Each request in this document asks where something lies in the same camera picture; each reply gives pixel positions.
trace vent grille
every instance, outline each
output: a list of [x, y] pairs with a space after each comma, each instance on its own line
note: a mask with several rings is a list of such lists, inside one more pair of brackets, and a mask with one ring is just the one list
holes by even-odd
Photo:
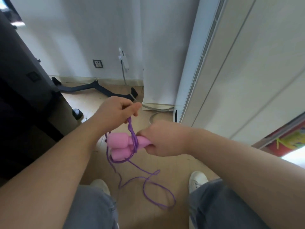
[[180, 120], [179, 120], [180, 123], [181, 123], [181, 121], [182, 121], [182, 119], [183, 119], [183, 117], [184, 117], [184, 113], [185, 113], [186, 108], [187, 108], [187, 106], [188, 106], [188, 104], [189, 104], [189, 100], [190, 100], [190, 98], [191, 98], [191, 96], [192, 96], [194, 86], [195, 86], [195, 84], [196, 84], [196, 81], [197, 81], [199, 72], [200, 72], [200, 70], [201, 70], [201, 66], [202, 66], [202, 64], [203, 64], [203, 60], [204, 60], [205, 55], [206, 55], [206, 53], [207, 53], [208, 47], [209, 47], [209, 45], [210, 45], [210, 43], [211, 43], [212, 36], [213, 36], [213, 34], [214, 34], [214, 31], [215, 31], [215, 28], [216, 28], [216, 25], [217, 25], [219, 16], [220, 16], [220, 14], [221, 14], [221, 10], [222, 10], [222, 8], [223, 8], [224, 1], [225, 1], [225, 0], [220, 0], [219, 3], [218, 3], [218, 8], [217, 8], [217, 11], [216, 11], [215, 16], [214, 16], [214, 21], [213, 21], [212, 26], [211, 26], [211, 28], [210, 28], [210, 32], [209, 32], [209, 35], [208, 35], [206, 44], [205, 44], [204, 49], [203, 49], [203, 52], [202, 52], [202, 56], [200, 57], [199, 64], [198, 64], [198, 66], [197, 66], [196, 72], [195, 72], [194, 77], [193, 77], [192, 85], [191, 85], [191, 87], [190, 87], [190, 89], [189, 89], [188, 97], [187, 97], [187, 99], [186, 99], [186, 101], [185, 101], [185, 104], [184, 104], [184, 107], [183, 107], [183, 110], [182, 110], [182, 114], [181, 114], [181, 117], [180, 117]]

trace shoe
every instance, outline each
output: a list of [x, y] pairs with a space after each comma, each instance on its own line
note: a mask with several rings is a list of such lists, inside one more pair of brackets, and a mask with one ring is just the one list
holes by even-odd
[[95, 179], [93, 182], [91, 182], [90, 186], [98, 187], [102, 189], [105, 194], [110, 196], [108, 185], [102, 179]]
[[194, 190], [202, 186], [204, 183], [207, 183], [208, 179], [204, 173], [200, 171], [195, 171], [191, 174], [189, 179], [189, 193], [192, 193]]
[[189, 217], [189, 229], [196, 229], [195, 226], [193, 225], [191, 217]]

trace denim pants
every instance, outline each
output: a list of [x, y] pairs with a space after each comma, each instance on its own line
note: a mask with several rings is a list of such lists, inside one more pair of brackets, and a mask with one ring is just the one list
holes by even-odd
[[[269, 229], [221, 179], [192, 192], [189, 211], [196, 229]], [[118, 229], [117, 222], [115, 201], [97, 187], [80, 185], [63, 228]]]

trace jump rope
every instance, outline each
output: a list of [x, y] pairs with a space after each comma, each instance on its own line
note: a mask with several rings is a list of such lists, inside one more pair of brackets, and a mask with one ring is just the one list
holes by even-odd
[[[124, 186], [126, 186], [128, 183], [130, 183], [132, 180], [137, 179], [137, 178], [143, 178], [145, 179], [144, 183], [143, 183], [143, 195], [145, 196], [145, 198], [150, 201], [151, 203], [155, 204], [156, 206], [162, 208], [162, 209], [169, 209], [175, 206], [176, 204], [176, 199], [174, 194], [167, 189], [166, 187], [155, 183], [153, 181], [150, 180], [150, 178], [154, 175], [158, 175], [160, 173], [160, 170], [156, 170], [153, 173], [150, 173], [144, 169], [141, 169], [139, 166], [137, 166], [136, 164], [134, 164], [133, 162], [130, 161], [130, 159], [133, 157], [133, 155], [137, 152], [137, 150], [139, 148], [143, 148], [149, 144], [151, 144], [151, 142], [142, 136], [136, 136], [135, 132], [133, 131], [132, 128], [132, 119], [131, 117], [128, 118], [128, 130], [131, 133], [131, 136], [128, 136], [128, 134], [126, 133], [112, 133], [109, 132], [108, 134], [105, 134], [106, 140], [105, 142], [107, 142], [107, 149], [106, 149], [106, 156], [107, 156], [107, 160], [109, 162], [109, 164], [111, 165], [113, 171], [119, 175], [120, 177], [120, 182], [119, 182], [119, 186], [118, 189], [123, 188]], [[119, 172], [116, 171], [116, 168], [114, 167], [114, 164], [121, 164], [124, 162], [129, 162], [132, 165], [134, 165], [135, 167], [137, 167], [139, 170], [149, 174], [149, 177], [134, 177], [131, 178], [130, 180], [128, 180], [125, 184], [122, 184], [122, 176]], [[161, 187], [162, 189], [166, 190], [167, 192], [169, 192], [171, 194], [171, 196], [173, 197], [174, 203], [173, 205], [170, 206], [166, 206], [162, 203], [158, 203], [155, 202], [154, 200], [152, 200], [150, 197], [147, 196], [146, 192], [145, 192], [145, 185], [146, 183], [149, 182], [151, 184], [154, 184], [156, 186]]]

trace person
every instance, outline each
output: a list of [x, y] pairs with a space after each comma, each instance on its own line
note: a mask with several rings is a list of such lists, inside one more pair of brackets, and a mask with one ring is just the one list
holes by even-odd
[[[98, 139], [137, 116], [140, 103], [108, 98], [86, 122], [0, 188], [0, 228], [119, 228], [107, 185], [79, 185]], [[189, 181], [190, 228], [303, 228], [305, 170], [204, 129], [157, 121], [138, 132], [155, 156], [190, 154], [221, 179]]]

